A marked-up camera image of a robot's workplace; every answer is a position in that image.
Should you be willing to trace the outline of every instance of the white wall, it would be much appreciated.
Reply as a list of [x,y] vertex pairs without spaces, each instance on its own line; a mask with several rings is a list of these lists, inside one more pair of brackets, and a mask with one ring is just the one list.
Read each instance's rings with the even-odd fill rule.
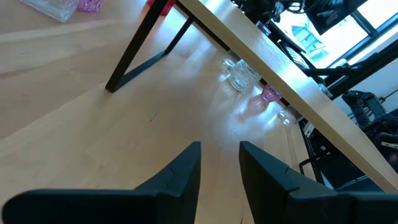
[[[398,26],[391,29],[388,33],[390,33],[389,37],[381,37],[378,41],[383,41],[382,43],[375,43],[378,45],[373,49],[365,49],[363,53],[357,55],[355,58],[349,61],[350,64],[355,62],[360,62],[369,56],[371,56],[374,52],[378,52],[382,50],[384,47],[387,47],[393,41],[398,39]],[[370,91],[373,92],[377,97],[382,97],[390,94],[394,90],[398,89],[398,60],[386,65],[384,68],[377,71],[375,74],[371,75],[369,78],[363,80],[358,85],[354,86],[352,90],[359,91]],[[339,96],[334,102],[346,113],[352,113],[349,106],[341,99]],[[390,96],[386,102],[383,103],[383,106],[387,111],[392,111],[398,108],[398,92]]]

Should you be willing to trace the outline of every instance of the pink glass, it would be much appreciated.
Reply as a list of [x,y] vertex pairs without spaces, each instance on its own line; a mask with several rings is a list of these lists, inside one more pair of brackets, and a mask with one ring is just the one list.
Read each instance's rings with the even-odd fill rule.
[[[155,0],[147,0],[149,6],[152,6]],[[161,16],[167,16],[167,14],[172,10],[175,0],[169,0],[164,7],[163,11],[160,13]]]
[[85,12],[98,12],[104,0],[79,0],[77,8]]
[[261,96],[267,102],[274,102],[280,100],[282,96],[272,86],[266,84],[262,90]]

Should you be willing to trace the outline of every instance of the black table leg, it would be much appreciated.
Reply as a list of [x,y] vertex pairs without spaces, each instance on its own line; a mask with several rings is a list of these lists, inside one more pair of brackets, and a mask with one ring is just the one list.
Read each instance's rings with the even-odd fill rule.
[[179,1],[175,2],[175,5],[179,7],[188,17],[192,17],[193,21],[203,29],[213,40],[217,42],[224,50],[229,51],[230,48],[220,39],[217,37],[216,34],[214,34],[207,26],[204,25],[195,15],[193,15],[182,3]]
[[189,28],[189,26],[193,22],[193,18],[189,17],[187,21],[184,23],[182,28],[179,30],[177,35],[174,37],[173,41],[171,41],[170,45],[166,48],[166,50],[162,51],[161,53],[155,55],[154,57],[150,58],[148,61],[142,63],[135,69],[131,70],[127,74],[124,74],[127,68],[130,66],[132,60],[136,56],[138,50],[140,49],[141,45],[144,43],[146,37],[148,36],[150,30],[156,23],[156,20],[159,18],[160,13],[162,12],[163,8],[165,7],[168,0],[155,0],[155,3],[149,9],[148,13],[146,14],[144,20],[142,21],[141,25],[139,26],[136,34],[132,38],[129,46],[127,47],[126,51],[124,52],[121,60],[116,66],[111,78],[109,79],[108,83],[106,84],[106,89],[111,93],[114,93],[116,90],[120,89],[123,85],[127,82],[131,81],[133,78],[138,76],[141,72],[145,69],[151,67],[153,64],[158,62],[164,56],[171,52],[171,50],[175,47],[177,42],[181,39],[182,35],[184,35],[185,31]]

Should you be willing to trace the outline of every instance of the glass jar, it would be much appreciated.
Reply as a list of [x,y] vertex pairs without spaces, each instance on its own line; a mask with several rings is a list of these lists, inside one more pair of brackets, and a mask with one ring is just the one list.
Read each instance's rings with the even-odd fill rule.
[[52,18],[66,22],[76,11],[78,0],[21,0]]
[[238,91],[248,91],[260,81],[260,75],[244,60],[238,61],[228,77],[230,84]]

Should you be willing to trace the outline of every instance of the black metal frame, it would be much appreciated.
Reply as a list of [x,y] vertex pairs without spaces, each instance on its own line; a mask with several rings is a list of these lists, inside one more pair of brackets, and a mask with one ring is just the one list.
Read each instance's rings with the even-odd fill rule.
[[359,43],[357,43],[354,47],[352,47],[351,49],[349,49],[345,54],[343,54],[341,57],[339,57],[338,59],[336,59],[333,63],[330,64],[329,67],[332,67],[336,62],[340,61],[341,59],[346,59],[346,60],[350,60],[352,59],[355,55],[357,55],[358,53],[360,53],[360,51],[362,51],[363,49],[365,49],[367,46],[369,46],[371,43],[373,43],[374,41],[376,41],[378,38],[380,38],[383,34],[385,34],[387,31],[389,31],[391,28],[393,28],[395,25],[398,24],[398,13],[396,13],[395,15],[393,15],[390,19],[388,19],[385,23],[381,24],[377,29],[376,29],[376,34],[372,33],[371,31],[374,30],[373,26],[372,28],[370,28],[369,26],[367,26],[367,23],[369,23],[366,18],[363,18],[366,22],[364,22],[362,20],[362,18],[359,18],[358,16],[355,16],[355,14],[353,14],[351,16],[353,16],[353,18],[355,19],[355,21],[363,28],[363,26],[366,26],[367,29],[365,29],[365,31],[367,32],[367,30],[370,30],[370,33],[368,33],[369,35],[367,37],[365,37],[363,40],[359,41]]
[[211,30],[209,30],[209,28],[207,28],[202,22],[200,22],[199,19],[196,18],[184,5],[182,5],[180,2],[177,1],[176,5],[184,13],[188,15],[188,19],[181,27],[181,29],[174,37],[174,39],[171,41],[170,45],[164,51],[153,56],[146,62],[142,63],[135,69],[125,74],[132,60],[137,55],[138,50],[140,49],[145,39],[149,35],[149,32],[152,30],[156,21],[158,20],[160,13],[167,4],[167,1],[168,0],[155,0],[152,7],[149,9],[148,13],[145,15],[144,20],[141,22],[141,25],[138,27],[136,34],[134,34],[134,37],[132,38],[126,51],[124,52],[122,58],[120,59],[118,65],[116,66],[111,78],[109,79],[108,83],[105,86],[105,88],[111,93],[114,93],[122,86],[124,86],[126,83],[131,81],[133,78],[141,74],[144,70],[151,67],[153,64],[158,62],[164,56],[168,55],[194,21],[205,32],[207,32],[217,43],[219,43],[222,46],[222,48],[229,50],[229,47],[221,39],[219,39]]
[[362,64],[360,70],[355,75],[345,76],[339,79],[334,84],[328,86],[328,90],[333,94],[331,98],[334,100],[342,95],[352,87],[371,76],[388,63],[392,62],[398,57],[398,40],[388,45],[385,49],[372,57],[369,57],[368,62]]
[[306,125],[307,122],[308,122],[308,121],[307,121],[306,119],[304,119],[304,120],[300,121],[300,122],[298,123],[298,125],[300,126],[300,130],[301,130],[301,133],[302,133],[302,136],[303,136],[303,139],[304,139],[304,144],[305,144],[305,147],[307,148],[307,152],[308,152],[308,155],[310,156],[310,158],[304,160],[304,161],[301,162],[298,166],[299,166],[299,168],[300,168],[301,174],[304,175],[303,166],[306,165],[306,164],[308,164],[308,163],[311,163],[312,169],[313,169],[313,173],[314,173],[314,176],[315,176],[315,180],[316,180],[318,183],[321,183],[321,184],[324,185],[325,182],[323,181],[321,172],[320,172],[319,169],[318,169],[318,164],[317,164],[317,160],[316,160],[316,156],[317,156],[317,155],[314,153],[314,150],[313,150],[312,144],[311,144],[311,140],[305,135],[305,133],[304,133],[304,131],[303,131],[303,130],[304,130],[304,127],[305,127],[305,125]]

